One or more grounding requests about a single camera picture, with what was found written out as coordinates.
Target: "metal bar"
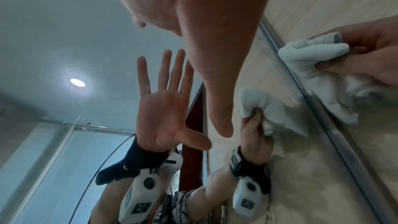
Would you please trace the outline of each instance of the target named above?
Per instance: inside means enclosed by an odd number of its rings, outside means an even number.
[[[19,206],[18,210],[15,212],[15,214],[12,217],[12,219],[10,220],[9,224],[16,223],[17,220],[19,219],[19,217],[21,216],[22,212],[24,211],[24,209],[28,205],[29,201],[32,199],[33,195],[35,194],[35,192],[37,191],[37,189],[39,188],[39,186],[43,182],[44,178],[46,177],[46,175],[48,174],[48,172],[52,168],[53,164],[55,163],[55,160],[57,160],[59,154],[61,153],[61,151],[65,147],[66,143],[68,142],[68,140],[69,140],[70,136],[72,135],[73,130],[74,130],[75,126],[76,126],[76,122],[75,122],[75,124],[73,124],[70,127],[68,133],[66,134],[66,136],[62,140],[61,144],[58,146],[57,150],[55,151],[54,155],[51,157],[51,159],[48,162],[48,164],[46,165],[46,167],[43,169],[42,173],[40,174],[39,178],[34,183],[33,187],[29,191],[29,193],[26,195],[24,201]]]
[[[111,131],[111,132],[118,132],[118,133],[129,133],[135,134],[137,131],[134,129],[122,129],[122,128],[112,128],[112,127],[105,127],[105,126],[96,126],[96,125],[85,125],[85,124],[71,124],[65,121],[58,121],[58,120],[48,120],[48,119],[36,119],[36,118],[25,118],[25,117],[14,117],[14,116],[1,116],[0,118],[6,118],[11,120],[17,121],[27,121],[27,122],[42,122],[48,124],[63,124],[69,126],[75,126],[75,128],[80,129],[94,129],[94,130],[102,130],[102,131]]]
[[[264,32],[265,36],[269,38],[271,46],[273,46],[276,55],[278,55],[278,51],[284,46],[284,43],[265,17],[261,20],[260,28]],[[293,77],[298,88],[307,100],[322,128],[325,130],[330,141],[343,159],[343,162],[359,185],[377,217],[383,224],[398,223],[398,204],[382,183],[376,172],[369,165],[364,154],[360,151],[358,146],[349,139],[349,137],[343,135],[343,133],[338,129],[336,124],[338,125],[339,123],[336,122],[335,124],[333,122],[320,101],[317,98],[308,95],[296,74],[291,72],[278,56],[277,58]]]

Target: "round light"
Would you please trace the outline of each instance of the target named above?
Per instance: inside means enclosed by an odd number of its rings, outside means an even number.
[[[81,80],[78,80],[78,79],[70,79],[69,81],[73,85],[78,86],[80,88],[84,88],[86,86],[86,84],[84,82],[82,82]]]

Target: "shirt sleeve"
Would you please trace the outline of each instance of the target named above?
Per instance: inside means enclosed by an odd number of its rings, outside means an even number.
[[[175,192],[172,200],[171,207],[173,213],[173,219],[176,224],[189,224],[188,217],[188,198],[194,190],[189,192]]]

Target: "white towel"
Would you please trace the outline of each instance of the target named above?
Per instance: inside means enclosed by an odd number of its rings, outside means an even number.
[[[302,81],[306,90],[316,95],[324,106],[347,124],[357,124],[356,111],[378,107],[383,102],[398,101],[397,89],[376,84],[371,77],[346,75],[343,77],[316,69],[315,64],[342,56],[349,45],[341,34],[331,33],[311,40],[289,42],[278,52]]]
[[[253,88],[243,89],[240,92],[242,117],[252,116],[255,108],[260,108],[264,114],[262,127],[265,136],[271,136],[275,132],[285,135],[290,131],[308,136],[307,121],[297,108],[286,106],[281,100],[267,92]]]

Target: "white camera device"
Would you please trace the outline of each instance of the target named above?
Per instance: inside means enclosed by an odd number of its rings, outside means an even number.
[[[182,167],[183,158],[173,152],[158,170],[176,173]],[[150,169],[142,169],[124,196],[119,212],[120,224],[134,224],[144,221],[161,195],[159,176]]]
[[[261,198],[259,184],[250,177],[241,178],[233,194],[233,209],[238,214],[250,218],[256,212]]]

